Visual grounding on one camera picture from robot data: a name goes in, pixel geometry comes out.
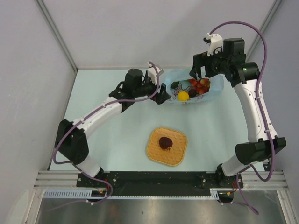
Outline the blue plastic bag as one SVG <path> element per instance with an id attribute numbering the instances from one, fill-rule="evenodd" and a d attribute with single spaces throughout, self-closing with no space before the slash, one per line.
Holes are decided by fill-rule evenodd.
<path id="1" fill-rule="evenodd" d="M 170 95 L 170 99 L 167 101 L 170 104 L 174 105 L 183 105 L 183 104 L 190 104 L 190 103 L 199 103 L 204 101 L 211 101 L 217 98 L 223 91 L 224 88 L 224 80 L 221 75 L 217 75 L 212 78 L 208 78 L 210 80 L 210 90 L 209 92 L 199 95 L 197 94 L 196 97 L 190 98 L 187 101 L 179 101 L 177 99 L 177 95 L 181 91 L 188 92 L 190 89 L 195 89 L 195 87 L 192 87 L 190 83 L 188 82 L 189 79 L 192 79 L 192 77 L 189 75 L 188 69 L 172 69 L 172 70 L 166 70 L 165 72 L 165 85 L 166 85 L 166 91 Z M 179 81 L 180 84 L 176 89 L 171 89 L 170 85 L 173 82 Z"/>

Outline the dark red fake fruit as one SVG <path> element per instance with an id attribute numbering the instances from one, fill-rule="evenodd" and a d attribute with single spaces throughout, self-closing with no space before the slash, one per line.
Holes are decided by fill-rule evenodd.
<path id="1" fill-rule="evenodd" d="M 172 146 L 173 142 L 170 138 L 164 136 L 159 139 L 159 147 L 162 150 L 170 150 Z"/>

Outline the woven bamboo tray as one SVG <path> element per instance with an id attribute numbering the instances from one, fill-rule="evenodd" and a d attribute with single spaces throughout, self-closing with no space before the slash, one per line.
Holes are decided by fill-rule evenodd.
<path id="1" fill-rule="evenodd" d="M 187 144 L 187 137 L 182 132 L 158 127 L 150 135 L 146 154 L 155 162 L 177 166 L 184 159 Z"/>

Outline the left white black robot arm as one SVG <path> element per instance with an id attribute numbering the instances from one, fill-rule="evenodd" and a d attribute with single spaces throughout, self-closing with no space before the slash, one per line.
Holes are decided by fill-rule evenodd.
<path id="1" fill-rule="evenodd" d="M 87 174 L 92 186 L 103 182 L 103 169 L 89 155 L 88 138 L 109 119 L 127 110 L 135 102 L 153 100 L 158 105 L 170 99 L 166 85 L 160 83 L 163 69 L 150 66 L 146 72 L 129 69 L 124 81 L 111 91 L 105 101 L 89 114 L 74 121 L 59 123 L 55 151 L 67 158 L 66 163 Z"/>

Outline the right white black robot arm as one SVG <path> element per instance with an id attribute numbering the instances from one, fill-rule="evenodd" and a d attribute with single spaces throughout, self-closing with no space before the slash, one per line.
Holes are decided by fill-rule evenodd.
<path id="1" fill-rule="evenodd" d="M 235 146 L 235 155 L 220 164 L 215 181 L 227 187 L 233 176 L 266 159 L 274 161 L 275 154 L 286 146 L 284 137 L 279 137 L 271 124 L 263 99 L 261 73 L 255 62 L 247 62 L 245 41 L 242 38 L 223 39 L 220 35 L 207 35 L 204 42 L 208 51 L 193 56 L 189 75 L 195 79 L 212 78 L 222 74 L 236 92 L 247 125 L 248 142 Z"/>

